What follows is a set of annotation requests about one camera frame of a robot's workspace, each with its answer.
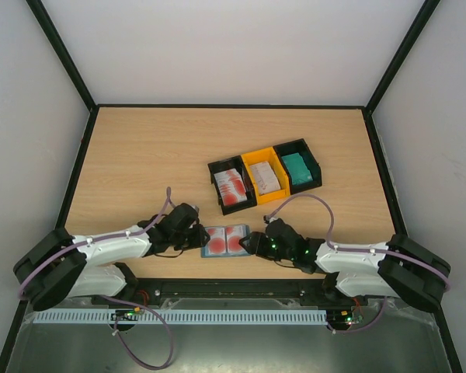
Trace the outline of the blue card holder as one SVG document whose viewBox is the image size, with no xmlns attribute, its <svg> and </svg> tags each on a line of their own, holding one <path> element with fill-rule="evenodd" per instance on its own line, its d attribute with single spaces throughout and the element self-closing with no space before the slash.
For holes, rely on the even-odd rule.
<svg viewBox="0 0 466 373">
<path fill-rule="evenodd" d="M 241 239 L 250 233 L 249 226 L 211 226 L 206 227 L 205 230 L 210 236 L 210 240 L 201 249 L 202 258 L 226 258 L 249 255 L 239 243 Z"/>
</svg>

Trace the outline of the yellow bin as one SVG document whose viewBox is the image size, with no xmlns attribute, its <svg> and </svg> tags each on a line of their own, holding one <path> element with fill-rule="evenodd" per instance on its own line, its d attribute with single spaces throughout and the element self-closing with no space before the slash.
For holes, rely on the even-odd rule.
<svg viewBox="0 0 466 373">
<path fill-rule="evenodd" d="M 287 172 L 273 147 L 241 154 L 252 181 L 257 204 L 267 204 L 290 194 Z"/>
</svg>

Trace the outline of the black bin with red cards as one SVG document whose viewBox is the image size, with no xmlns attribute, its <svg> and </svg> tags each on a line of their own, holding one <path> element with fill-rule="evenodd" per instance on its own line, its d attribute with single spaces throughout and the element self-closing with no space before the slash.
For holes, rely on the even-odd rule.
<svg viewBox="0 0 466 373">
<path fill-rule="evenodd" d="M 240 155 L 207 164 L 223 215 L 257 205 L 256 192 Z"/>
</svg>

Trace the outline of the teal card stack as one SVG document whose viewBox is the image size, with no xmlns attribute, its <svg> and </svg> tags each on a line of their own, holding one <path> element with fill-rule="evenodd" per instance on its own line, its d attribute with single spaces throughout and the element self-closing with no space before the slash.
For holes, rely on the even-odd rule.
<svg viewBox="0 0 466 373">
<path fill-rule="evenodd" d="M 282 161 L 294 186 L 309 183 L 313 180 L 309 168 L 299 153 L 284 155 Z"/>
</svg>

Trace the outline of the black bin with teal cards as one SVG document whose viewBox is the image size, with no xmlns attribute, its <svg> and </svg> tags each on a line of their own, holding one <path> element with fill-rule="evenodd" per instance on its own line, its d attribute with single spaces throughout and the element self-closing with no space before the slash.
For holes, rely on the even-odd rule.
<svg viewBox="0 0 466 373">
<path fill-rule="evenodd" d="M 291 194 L 322 186 L 321 167 L 303 138 L 275 145 L 273 149 L 287 173 Z"/>
</svg>

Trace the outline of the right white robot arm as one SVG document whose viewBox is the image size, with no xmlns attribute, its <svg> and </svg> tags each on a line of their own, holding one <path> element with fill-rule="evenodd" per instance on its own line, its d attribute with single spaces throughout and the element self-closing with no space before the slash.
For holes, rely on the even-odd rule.
<svg viewBox="0 0 466 373">
<path fill-rule="evenodd" d="M 393 297 L 435 312 L 448 289 L 450 264 L 406 235 L 368 245 L 341 244 L 305 238 L 278 218 L 239 244 L 265 260 L 289 261 L 305 274 L 324 274 L 323 295 L 334 305 L 347 298 Z"/>
</svg>

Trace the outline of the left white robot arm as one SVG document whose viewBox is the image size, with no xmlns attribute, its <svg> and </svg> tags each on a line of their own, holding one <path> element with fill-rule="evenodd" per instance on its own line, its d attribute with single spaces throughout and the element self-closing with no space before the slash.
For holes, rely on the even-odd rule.
<svg viewBox="0 0 466 373">
<path fill-rule="evenodd" d="M 36 311 L 51 309 L 67 298 L 107 297 L 130 301 L 138 280 L 126 260 L 177 253 L 210 241 L 198 210 L 181 203 L 129 228 L 99 235 L 51 231 L 13 267 L 19 296 Z"/>
</svg>

